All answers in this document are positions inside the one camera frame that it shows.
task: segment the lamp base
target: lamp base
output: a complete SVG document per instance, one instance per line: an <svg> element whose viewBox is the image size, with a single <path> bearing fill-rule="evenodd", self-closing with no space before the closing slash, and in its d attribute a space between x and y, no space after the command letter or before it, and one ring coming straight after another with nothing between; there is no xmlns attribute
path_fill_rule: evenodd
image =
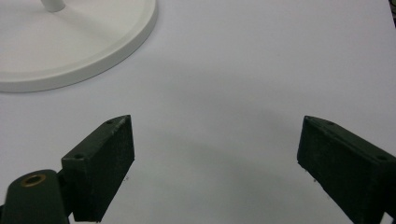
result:
<svg viewBox="0 0 396 224"><path fill-rule="evenodd" d="M132 54L157 20L155 0L37 1L0 7L0 91L44 91L96 76Z"/></svg>

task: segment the white pole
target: white pole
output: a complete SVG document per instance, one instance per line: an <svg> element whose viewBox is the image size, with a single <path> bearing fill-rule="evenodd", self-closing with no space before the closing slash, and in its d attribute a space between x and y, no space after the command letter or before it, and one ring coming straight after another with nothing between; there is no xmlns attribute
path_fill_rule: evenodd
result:
<svg viewBox="0 0 396 224"><path fill-rule="evenodd" d="M48 12L57 12L64 9L64 0L41 0Z"/></svg>

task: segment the white table surface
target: white table surface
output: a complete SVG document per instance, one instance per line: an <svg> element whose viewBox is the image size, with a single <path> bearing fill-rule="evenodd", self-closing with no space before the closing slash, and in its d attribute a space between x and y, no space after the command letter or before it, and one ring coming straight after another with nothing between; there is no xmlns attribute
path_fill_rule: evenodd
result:
<svg viewBox="0 0 396 224"><path fill-rule="evenodd" d="M388 2L158 1L152 35L119 65L53 91L0 93L0 199L131 114L136 160L103 223L351 223L297 148L311 115L396 155Z"/></svg>

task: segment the white circular base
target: white circular base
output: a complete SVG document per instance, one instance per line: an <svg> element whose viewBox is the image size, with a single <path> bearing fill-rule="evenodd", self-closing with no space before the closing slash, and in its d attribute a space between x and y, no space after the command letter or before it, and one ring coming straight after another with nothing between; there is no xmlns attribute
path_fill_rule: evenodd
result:
<svg viewBox="0 0 396 224"><path fill-rule="evenodd" d="M44 91L96 76L132 54L157 20L155 0L0 2L0 91Z"/></svg>

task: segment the white surface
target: white surface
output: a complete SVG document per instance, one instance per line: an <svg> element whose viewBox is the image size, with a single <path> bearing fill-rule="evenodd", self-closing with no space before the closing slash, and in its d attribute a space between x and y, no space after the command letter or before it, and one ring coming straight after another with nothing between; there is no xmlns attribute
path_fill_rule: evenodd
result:
<svg viewBox="0 0 396 224"><path fill-rule="evenodd" d="M159 9L147 42L102 75L0 94L0 198L20 175L61 169L104 120L131 114L136 161L102 223L351 223L297 164L297 148L311 115L396 155L388 2Z"/></svg>
<svg viewBox="0 0 396 224"><path fill-rule="evenodd" d="M155 0L70 0L55 13L14 2L0 7L0 91L43 91L96 76L139 48L157 19ZM62 7L43 3L49 11Z"/></svg>

